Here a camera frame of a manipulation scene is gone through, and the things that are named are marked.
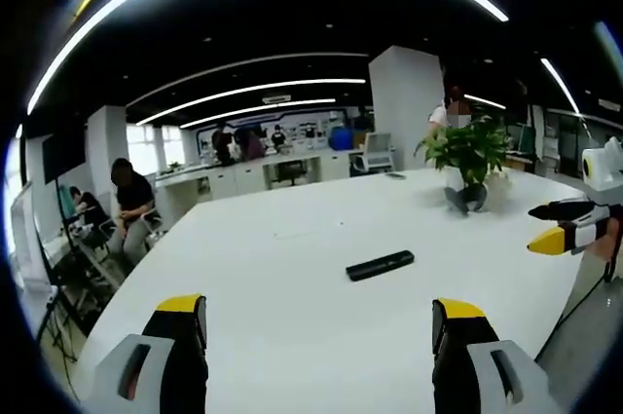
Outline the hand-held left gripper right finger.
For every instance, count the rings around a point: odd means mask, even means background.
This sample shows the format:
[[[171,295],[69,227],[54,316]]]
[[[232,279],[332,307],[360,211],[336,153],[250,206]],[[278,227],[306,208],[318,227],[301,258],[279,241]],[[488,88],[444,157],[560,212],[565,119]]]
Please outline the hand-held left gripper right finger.
[[[560,411],[544,370],[472,304],[432,301],[432,355],[437,413]]]

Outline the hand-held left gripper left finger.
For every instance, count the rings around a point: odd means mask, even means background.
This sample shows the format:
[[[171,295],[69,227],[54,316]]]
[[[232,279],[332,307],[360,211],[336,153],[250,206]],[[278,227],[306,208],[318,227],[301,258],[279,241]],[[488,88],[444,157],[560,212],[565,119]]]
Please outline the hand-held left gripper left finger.
[[[208,380],[206,299],[162,302],[94,370],[86,413],[203,413]]]

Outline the person's right hand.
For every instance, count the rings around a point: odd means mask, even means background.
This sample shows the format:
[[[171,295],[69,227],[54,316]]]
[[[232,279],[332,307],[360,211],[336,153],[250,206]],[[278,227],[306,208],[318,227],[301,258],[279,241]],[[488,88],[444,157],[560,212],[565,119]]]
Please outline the person's right hand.
[[[620,221],[617,218],[609,218],[605,235],[590,244],[587,251],[601,258],[605,263],[609,263],[618,253],[619,231]]]

